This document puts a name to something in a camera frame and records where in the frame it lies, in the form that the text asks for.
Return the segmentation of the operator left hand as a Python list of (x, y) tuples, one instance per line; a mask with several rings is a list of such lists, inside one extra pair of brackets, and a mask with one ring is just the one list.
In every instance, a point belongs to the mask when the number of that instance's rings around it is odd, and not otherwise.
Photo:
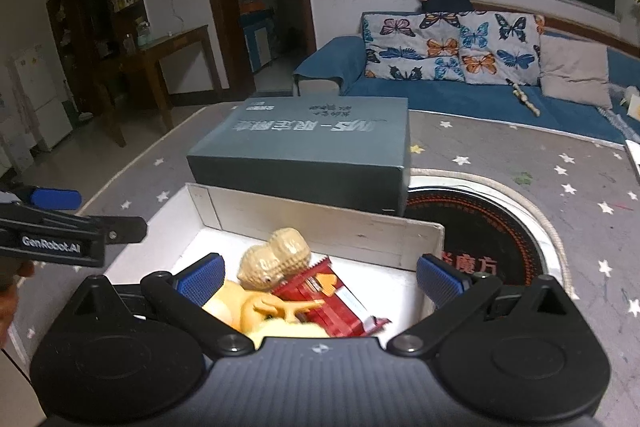
[(12, 284), (0, 293), (0, 347), (3, 348), (9, 335), (9, 328), (13, 322), (18, 305), (17, 279), (28, 279), (35, 273), (35, 265), (32, 261), (24, 261), (17, 274), (14, 275)]

